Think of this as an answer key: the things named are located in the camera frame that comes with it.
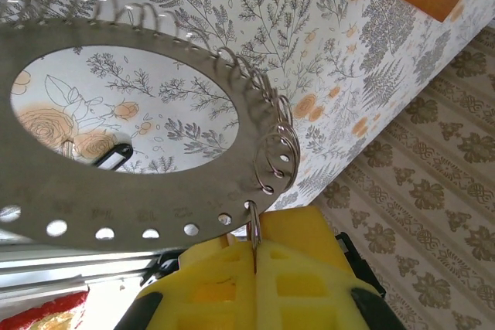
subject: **botanical print wallpaper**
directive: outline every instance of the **botanical print wallpaper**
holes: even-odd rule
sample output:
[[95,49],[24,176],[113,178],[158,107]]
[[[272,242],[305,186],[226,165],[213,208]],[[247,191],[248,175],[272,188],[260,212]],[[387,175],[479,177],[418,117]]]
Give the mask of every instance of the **botanical print wallpaper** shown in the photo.
[[[402,0],[118,1],[174,12],[181,37],[204,45],[192,32],[202,30],[213,49],[241,54],[288,97],[302,164],[275,208],[311,202],[495,16],[495,0],[461,0],[444,23]],[[50,14],[63,16],[68,5],[55,0]],[[76,15],[90,17],[93,7],[81,2]],[[4,19],[19,10],[13,4]],[[125,21],[135,24],[137,16],[129,11]],[[162,27],[174,33],[171,20]],[[83,162],[116,141],[132,141],[126,172],[204,164],[237,132],[235,109],[214,82],[172,60],[114,47],[35,61],[15,82],[12,102],[43,144],[59,149],[71,140]]]
[[474,40],[315,203],[415,330],[495,323],[495,29]]

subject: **small hole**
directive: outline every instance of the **small hole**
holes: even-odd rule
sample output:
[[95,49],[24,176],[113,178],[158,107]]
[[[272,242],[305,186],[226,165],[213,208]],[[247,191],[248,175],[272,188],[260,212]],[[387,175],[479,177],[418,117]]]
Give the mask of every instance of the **small hole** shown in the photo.
[[115,237],[115,232],[112,228],[100,228],[94,235],[98,240],[112,240]]
[[143,239],[158,239],[159,237],[159,232],[153,228],[148,228],[145,232],[142,233]]
[[46,234],[51,237],[62,236],[66,231],[67,223],[65,220],[53,220],[46,226]]
[[263,192],[267,195],[273,195],[273,187],[271,187],[270,185],[266,185],[265,187],[263,187]]
[[0,222],[10,223],[21,216],[21,207],[17,205],[8,205],[0,209]]
[[184,232],[187,236],[195,236],[199,233],[200,228],[194,223],[188,223],[184,226]]
[[250,208],[250,206],[252,205],[256,205],[256,202],[252,201],[252,200],[248,200],[244,203],[244,208],[248,209]]
[[218,221],[224,224],[225,226],[228,226],[229,224],[232,223],[232,217],[226,213],[222,213],[218,216]]

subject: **metal disc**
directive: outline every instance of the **metal disc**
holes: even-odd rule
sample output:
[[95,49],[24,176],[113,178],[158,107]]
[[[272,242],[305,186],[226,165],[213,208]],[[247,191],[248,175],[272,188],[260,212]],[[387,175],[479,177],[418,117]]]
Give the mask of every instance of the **metal disc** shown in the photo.
[[[283,141],[271,141],[274,175],[259,141],[276,124],[277,110],[260,90],[228,63],[198,47],[152,30],[86,19],[47,19],[22,29],[0,26],[0,210],[18,206],[18,218],[0,228],[43,243],[96,250],[185,247],[244,225],[248,201],[265,211],[283,192],[297,161]],[[17,121],[10,104],[12,83],[32,61],[74,46],[123,46],[158,53],[192,67],[232,100],[239,117],[237,137],[216,160],[199,168],[160,175],[110,172],[64,158],[41,145]],[[65,232],[51,233],[53,222]]]

